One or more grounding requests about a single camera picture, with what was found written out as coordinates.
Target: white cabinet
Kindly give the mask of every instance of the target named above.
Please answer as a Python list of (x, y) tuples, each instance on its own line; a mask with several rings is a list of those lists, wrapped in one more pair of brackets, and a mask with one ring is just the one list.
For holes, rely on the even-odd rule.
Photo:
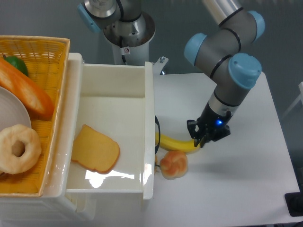
[[(70, 53), (63, 82), (52, 167), (42, 197), (0, 198), (0, 220), (88, 220), (96, 206), (112, 213), (140, 208), (153, 195), (154, 94), (152, 64), (84, 64)], [(118, 142), (120, 157), (108, 174), (71, 162), (83, 124)]]

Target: blue led light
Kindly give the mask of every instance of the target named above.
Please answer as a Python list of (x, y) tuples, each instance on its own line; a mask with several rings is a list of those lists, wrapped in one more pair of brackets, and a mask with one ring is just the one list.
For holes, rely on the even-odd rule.
[(223, 121), (221, 121), (220, 119), (218, 119), (218, 120), (215, 121), (215, 125), (216, 126), (220, 126), (222, 124), (223, 124)]

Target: slice of bread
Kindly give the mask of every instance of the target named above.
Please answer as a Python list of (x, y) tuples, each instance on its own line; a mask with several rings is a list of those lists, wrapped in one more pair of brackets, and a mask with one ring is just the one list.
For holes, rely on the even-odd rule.
[(83, 125), (74, 141), (71, 160), (86, 169), (105, 174), (114, 167), (119, 155), (120, 147), (117, 142)]

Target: green lime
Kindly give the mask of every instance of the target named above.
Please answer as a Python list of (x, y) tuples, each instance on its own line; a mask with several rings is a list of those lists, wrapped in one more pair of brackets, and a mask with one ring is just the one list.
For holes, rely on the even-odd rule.
[(27, 66), (22, 59), (17, 58), (16, 56), (4, 56), (4, 60), (28, 77)]

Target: black object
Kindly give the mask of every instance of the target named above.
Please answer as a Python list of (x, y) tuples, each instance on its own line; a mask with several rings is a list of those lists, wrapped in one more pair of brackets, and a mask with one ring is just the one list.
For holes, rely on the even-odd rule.
[(161, 132), (160, 132), (160, 123), (158, 121), (158, 118), (157, 116), (155, 116), (155, 122), (158, 126), (158, 133), (159, 133), (159, 139), (158, 139), (158, 144), (156, 145), (155, 147), (155, 154), (158, 152), (158, 149), (159, 149), (159, 146), (160, 146), (160, 139), (161, 139)]
[(194, 146), (203, 147), (205, 143), (218, 141), (231, 134), (227, 122), (231, 119), (230, 111), (226, 112), (225, 116), (216, 114), (207, 103), (201, 116), (195, 120), (187, 120), (187, 129), (194, 139)]
[(285, 194), (289, 214), (292, 217), (303, 216), (303, 193), (292, 192)]

